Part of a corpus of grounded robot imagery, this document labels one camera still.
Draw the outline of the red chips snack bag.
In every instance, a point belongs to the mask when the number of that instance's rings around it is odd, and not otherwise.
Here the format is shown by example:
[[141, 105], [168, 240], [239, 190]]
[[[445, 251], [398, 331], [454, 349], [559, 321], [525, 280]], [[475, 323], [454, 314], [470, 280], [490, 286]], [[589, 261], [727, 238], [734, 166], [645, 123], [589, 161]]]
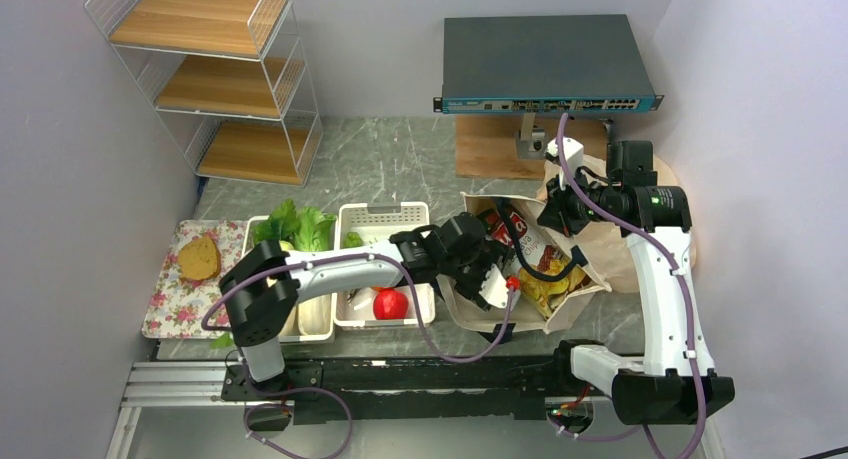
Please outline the red chips snack bag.
[[[571, 262], [571, 257], [563, 253], [550, 242], [537, 228], [530, 226], [524, 217], [511, 205], [504, 206], [513, 228], [517, 232], [520, 249], [525, 262], [536, 272], [547, 276], [560, 274]], [[522, 298], [531, 302], [535, 309], [549, 319], [564, 302], [565, 296], [587, 286], [591, 279], [581, 266], [576, 266], [568, 275], [556, 282], [542, 281], [523, 268], [513, 247], [508, 229], [495, 208], [489, 208], [477, 215], [486, 226], [492, 239], [508, 246], [513, 254], [505, 268], [510, 275], [521, 282]]]

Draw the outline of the orange plastic grocery bag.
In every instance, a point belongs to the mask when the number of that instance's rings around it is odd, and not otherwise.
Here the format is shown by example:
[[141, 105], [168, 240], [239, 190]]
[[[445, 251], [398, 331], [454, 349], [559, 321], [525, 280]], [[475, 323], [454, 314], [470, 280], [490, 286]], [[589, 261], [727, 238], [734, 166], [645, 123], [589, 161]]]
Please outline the orange plastic grocery bag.
[[[602, 158], [584, 155], [583, 165], [593, 172], [606, 177], [606, 161]], [[658, 184], [662, 186], [680, 186], [672, 169], [662, 159], [653, 156], [654, 170], [658, 173]], [[551, 162], [544, 163], [546, 183], [558, 177], [559, 166]], [[577, 236], [576, 242], [588, 259], [596, 274], [606, 281], [615, 292], [638, 293], [639, 284], [634, 261], [626, 240], [621, 237], [617, 226], [607, 222], [593, 222]]]

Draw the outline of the red pepper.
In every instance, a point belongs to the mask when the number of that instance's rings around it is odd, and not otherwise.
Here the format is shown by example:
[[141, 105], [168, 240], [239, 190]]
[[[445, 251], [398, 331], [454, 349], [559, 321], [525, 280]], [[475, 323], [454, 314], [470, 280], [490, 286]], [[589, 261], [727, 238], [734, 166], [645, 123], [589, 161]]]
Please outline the red pepper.
[[396, 289], [381, 289], [372, 302], [372, 312], [376, 320], [402, 320], [409, 308], [407, 296]]

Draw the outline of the green lettuce leaf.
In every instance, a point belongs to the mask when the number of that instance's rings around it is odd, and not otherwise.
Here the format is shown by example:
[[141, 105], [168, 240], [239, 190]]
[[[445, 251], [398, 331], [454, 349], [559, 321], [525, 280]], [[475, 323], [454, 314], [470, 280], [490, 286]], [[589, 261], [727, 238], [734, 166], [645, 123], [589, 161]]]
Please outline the green lettuce leaf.
[[321, 252], [331, 250], [337, 217], [322, 210], [305, 206], [297, 210], [299, 227], [293, 234], [293, 246], [297, 251]]

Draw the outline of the large white daikon radish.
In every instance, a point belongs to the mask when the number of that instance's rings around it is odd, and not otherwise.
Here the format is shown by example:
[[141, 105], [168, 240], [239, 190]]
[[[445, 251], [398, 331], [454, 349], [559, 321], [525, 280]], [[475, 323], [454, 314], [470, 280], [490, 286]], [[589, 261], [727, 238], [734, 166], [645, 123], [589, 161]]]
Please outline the large white daikon radish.
[[294, 235], [299, 228], [297, 207], [292, 199], [286, 199], [266, 220], [256, 225], [253, 240], [255, 244], [263, 241], [282, 241], [293, 245]]

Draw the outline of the brown bread slice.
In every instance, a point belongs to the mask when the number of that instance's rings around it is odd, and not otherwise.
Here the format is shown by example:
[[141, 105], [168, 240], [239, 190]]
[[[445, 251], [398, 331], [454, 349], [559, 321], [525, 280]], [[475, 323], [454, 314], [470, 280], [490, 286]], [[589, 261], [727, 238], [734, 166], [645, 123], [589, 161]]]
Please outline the brown bread slice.
[[190, 281], [204, 281], [220, 273], [220, 251], [213, 239], [201, 236], [188, 242], [178, 251], [177, 265], [180, 278]]

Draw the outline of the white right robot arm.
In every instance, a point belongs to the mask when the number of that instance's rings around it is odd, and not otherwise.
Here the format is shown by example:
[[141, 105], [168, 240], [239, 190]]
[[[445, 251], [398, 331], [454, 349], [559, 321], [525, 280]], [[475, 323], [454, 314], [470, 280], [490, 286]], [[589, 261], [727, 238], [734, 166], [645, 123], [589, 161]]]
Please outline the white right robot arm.
[[564, 394], [595, 386], [626, 425], [694, 425], [732, 402], [736, 389], [716, 372], [701, 330], [686, 193], [659, 184], [648, 141], [609, 145], [603, 176], [582, 173], [583, 155], [574, 139], [549, 143], [546, 157], [560, 172], [547, 183], [537, 222], [569, 238], [592, 222], [619, 227], [636, 271], [644, 355], [627, 359], [603, 345], [570, 345], [570, 356], [551, 367], [552, 383]]

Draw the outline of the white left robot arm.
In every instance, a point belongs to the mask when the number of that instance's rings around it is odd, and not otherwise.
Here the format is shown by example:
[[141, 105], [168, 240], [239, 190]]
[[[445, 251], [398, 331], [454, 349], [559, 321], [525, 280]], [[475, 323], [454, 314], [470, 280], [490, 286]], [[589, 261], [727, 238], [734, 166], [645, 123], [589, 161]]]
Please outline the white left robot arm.
[[272, 399], [288, 381], [278, 335], [293, 309], [314, 298], [371, 286], [414, 288], [447, 276], [473, 298], [511, 312], [520, 291], [501, 272], [495, 245], [469, 213], [354, 248], [285, 251], [263, 241], [219, 280], [215, 305], [226, 310], [248, 386]]

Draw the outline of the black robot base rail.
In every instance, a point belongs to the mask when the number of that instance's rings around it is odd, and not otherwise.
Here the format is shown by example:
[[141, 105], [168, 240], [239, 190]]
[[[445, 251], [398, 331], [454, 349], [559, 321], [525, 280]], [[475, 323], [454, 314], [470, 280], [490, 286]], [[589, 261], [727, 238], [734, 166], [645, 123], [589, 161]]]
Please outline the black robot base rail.
[[564, 377], [551, 356], [487, 356], [469, 364], [435, 357], [295, 358], [275, 379], [253, 383], [234, 355], [213, 361], [133, 366], [125, 407], [248, 408], [262, 428], [355, 420], [507, 416], [591, 424], [598, 396]]

